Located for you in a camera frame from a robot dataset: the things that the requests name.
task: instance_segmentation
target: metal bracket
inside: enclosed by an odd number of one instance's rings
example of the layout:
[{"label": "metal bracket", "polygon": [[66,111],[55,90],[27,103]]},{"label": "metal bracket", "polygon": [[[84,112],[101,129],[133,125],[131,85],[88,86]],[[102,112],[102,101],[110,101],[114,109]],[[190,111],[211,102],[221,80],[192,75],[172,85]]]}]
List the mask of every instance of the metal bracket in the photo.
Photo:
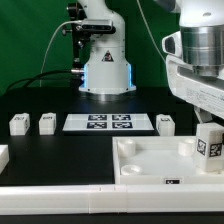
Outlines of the metal bracket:
[{"label": "metal bracket", "polygon": [[196,113],[196,116],[200,122],[200,124],[212,121],[212,115],[206,110],[203,110],[197,106],[194,106],[194,111]]}]

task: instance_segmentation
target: small white cube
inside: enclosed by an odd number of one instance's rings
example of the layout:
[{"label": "small white cube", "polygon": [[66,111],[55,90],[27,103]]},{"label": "small white cube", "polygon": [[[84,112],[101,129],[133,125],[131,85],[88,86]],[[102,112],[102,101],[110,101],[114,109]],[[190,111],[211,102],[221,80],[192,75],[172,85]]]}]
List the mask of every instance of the small white cube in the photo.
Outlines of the small white cube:
[{"label": "small white cube", "polygon": [[9,122],[10,135],[25,135],[30,127],[29,114],[16,114]]},{"label": "small white cube", "polygon": [[0,145],[0,174],[9,162],[9,150],[7,145]]},{"label": "small white cube", "polygon": [[175,123],[169,115],[156,116],[156,129],[160,136],[174,136]]},{"label": "small white cube", "polygon": [[224,127],[216,123],[198,124],[194,164],[204,172],[223,169]]},{"label": "small white cube", "polygon": [[40,135],[54,135],[56,129],[56,114],[43,114],[39,121]]}]

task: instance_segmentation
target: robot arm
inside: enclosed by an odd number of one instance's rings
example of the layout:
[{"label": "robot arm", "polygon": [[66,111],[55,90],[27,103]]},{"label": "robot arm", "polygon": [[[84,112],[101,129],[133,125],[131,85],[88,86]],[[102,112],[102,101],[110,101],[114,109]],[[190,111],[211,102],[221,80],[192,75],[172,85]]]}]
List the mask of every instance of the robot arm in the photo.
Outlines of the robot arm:
[{"label": "robot arm", "polygon": [[180,12],[181,0],[154,0],[158,5],[168,12]]},{"label": "robot arm", "polygon": [[77,27],[78,32],[91,34],[90,58],[84,65],[84,83],[80,92],[95,99],[110,100],[134,91],[131,65],[125,59],[124,19],[108,9],[105,0],[78,2],[87,17]]},{"label": "robot arm", "polygon": [[179,0],[176,6],[181,13],[180,32],[163,39],[170,89],[175,96],[224,119],[223,0]]}]

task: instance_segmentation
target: cable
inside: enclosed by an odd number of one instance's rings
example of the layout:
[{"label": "cable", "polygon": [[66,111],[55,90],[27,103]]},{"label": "cable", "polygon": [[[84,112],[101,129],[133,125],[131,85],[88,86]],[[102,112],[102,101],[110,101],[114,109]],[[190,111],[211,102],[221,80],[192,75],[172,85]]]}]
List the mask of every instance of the cable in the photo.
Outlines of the cable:
[{"label": "cable", "polygon": [[42,77],[48,76],[48,75],[53,75],[53,74],[61,74],[61,73],[69,73],[72,74],[71,70],[66,69],[66,70],[55,70],[55,71],[49,71],[49,72],[44,72],[41,73],[39,75],[34,76],[30,81],[28,81],[23,87],[28,87],[33,81],[32,80],[36,80],[36,79],[41,79]]},{"label": "cable", "polygon": [[21,83],[21,82],[25,82],[25,81],[30,81],[32,80],[32,82],[36,81],[36,80],[44,80],[44,81],[58,81],[58,80],[71,80],[71,78],[37,78],[37,79],[32,79],[32,78],[27,78],[27,79],[20,79],[16,82],[13,82],[12,84],[10,84],[8,86],[8,88],[6,89],[6,92],[8,92],[13,86],[15,86],[16,84],[18,83]]},{"label": "cable", "polygon": [[50,50],[50,48],[51,48],[51,45],[52,45],[52,43],[53,43],[53,41],[54,41],[54,39],[55,39],[55,37],[56,37],[58,31],[59,31],[63,26],[65,26],[65,25],[67,25],[67,24],[78,24],[78,25],[80,25],[81,22],[82,22],[82,20],[76,20],[76,21],[68,21],[68,22],[64,22],[64,23],[62,23],[62,24],[55,30],[55,32],[54,32],[54,34],[52,35],[51,40],[50,40],[50,42],[49,42],[49,44],[48,44],[47,50],[46,50],[46,52],[45,52],[44,61],[43,61],[42,68],[41,68],[41,72],[40,72],[41,74],[42,74],[43,71],[44,71],[44,67],[45,67],[45,63],[46,63],[46,59],[47,59],[48,52],[49,52],[49,50]]},{"label": "cable", "polygon": [[143,12],[143,10],[142,10],[142,6],[141,6],[139,0],[136,0],[136,1],[137,1],[139,10],[140,10],[140,12],[141,12],[141,15],[142,15],[142,19],[143,19],[143,21],[144,21],[144,23],[145,23],[145,26],[146,26],[146,28],[147,28],[147,30],[148,30],[148,33],[149,33],[149,36],[150,36],[150,38],[151,38],[151,40],[152,40],[152,43],[153,43],[154,47],[156,48],[157,52],[159,53],[160,57],[162,58],[163,62],[166,64],[166,60],[165,60],[165,58],[163,57],[163,55],[161,54],[159,48],[157,47],[157,44],[156,44],[156,42],[155,42],[155,39],[154,39],[154,37],[153,37],[153,35],[152,35],[152,31],[151,31],[150,28],[149,28],[149,25],[148,25],[147,20],[146,20],[146,18],[145,18],[144,12]]},{"label": "cable", "polygon": [[21,79],[18,80],[16,82],[13,82],[12,84],[10,84],[7,89],[6,92],[9,91],[14,85],[21,83],[21,82],[25,82],[28,81],[23,87],[27,87],[29,86],[32,82],[36,81],[36,80],[50,80],[50,79],[43,79],[43,77],[48,76],[48,75],[53,75],[53,74],[60,74],[60,73],[69,73],[72,74],[70,70],[56,70],[56,71],[50,71],[50,72],[45,72],[43,74],[37,75],[33,78],[25,78],[25,79]]}]

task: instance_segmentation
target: black table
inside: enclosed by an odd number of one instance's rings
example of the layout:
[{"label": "black table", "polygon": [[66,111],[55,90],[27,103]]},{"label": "black table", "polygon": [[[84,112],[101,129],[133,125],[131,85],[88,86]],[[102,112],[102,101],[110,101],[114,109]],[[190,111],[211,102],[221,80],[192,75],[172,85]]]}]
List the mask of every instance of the black table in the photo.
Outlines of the black table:
[{"label": "black table", "polygon": [[[29,113],[26,136],[9,135],[8,122],[18,113]],[[54,136],[39,136],[43,113],[57,114]],[[11,90],[0,98],[0,144],[9,145],[10,162],[0,176],[0,186],[113,184],[112,135],[66,136],[62,128],[67,114],[147,113],[153,126],[158,114],[169,114],[176,135],[195,135],[193,106],[172,96],[168,88],[141,88],[136,96],[99,102],[74,95],[69,88]],[[148,213],[1,216],[0,223],[223,223],[223,213]]]}]

